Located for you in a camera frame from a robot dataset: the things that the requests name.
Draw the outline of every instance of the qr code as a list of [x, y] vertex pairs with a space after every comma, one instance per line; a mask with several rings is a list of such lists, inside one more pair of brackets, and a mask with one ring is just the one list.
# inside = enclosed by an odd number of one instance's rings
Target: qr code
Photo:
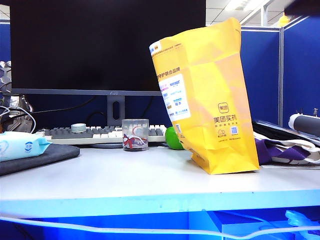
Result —
[[231, 134], [232, 135], [238, 134], [238, 127], [237, 126], [232, 126], [231, 127]]
[[176, 129], [178, 130], [178, 132], [179, 132], [180, 134], [182, 134], [182, 131], [181, 131], [180, 125], [179, 125], [179, 124], [176, 124], [176, 125], [175, 125], [175, 127], [176, 127]]

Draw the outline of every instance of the black monitor screen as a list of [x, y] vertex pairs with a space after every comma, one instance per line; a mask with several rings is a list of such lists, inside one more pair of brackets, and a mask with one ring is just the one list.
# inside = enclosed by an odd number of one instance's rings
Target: black monitor screen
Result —
[[12, 0], [13, 91], [158, 93], [150, 44], [205, 17], [205, 0]]

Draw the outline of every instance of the green ball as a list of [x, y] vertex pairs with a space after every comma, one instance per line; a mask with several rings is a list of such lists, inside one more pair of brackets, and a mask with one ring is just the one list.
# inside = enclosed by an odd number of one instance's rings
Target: green ball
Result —
[[165, 131], [165, 140], [169, 148], [174, 150], [182, 150], [184, 147], [181, 145], [179, 138], [173, 126], [168, 127]]

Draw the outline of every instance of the white desk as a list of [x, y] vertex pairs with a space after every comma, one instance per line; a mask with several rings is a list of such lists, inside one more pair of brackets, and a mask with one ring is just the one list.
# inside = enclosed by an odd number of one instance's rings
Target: white desk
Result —
[[320, 171], [208, 175], [185, 150], [82, 148], [0, 177], [4, 217], [46, 218], [320, 206]]

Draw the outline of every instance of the tape roll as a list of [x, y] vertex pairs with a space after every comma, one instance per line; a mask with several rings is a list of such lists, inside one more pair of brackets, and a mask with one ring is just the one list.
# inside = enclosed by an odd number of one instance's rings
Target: tape roll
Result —
[[71, 125], [71, 131], [73, 133], [83, 133], [87, 130], [85, 123], [75, 123]]

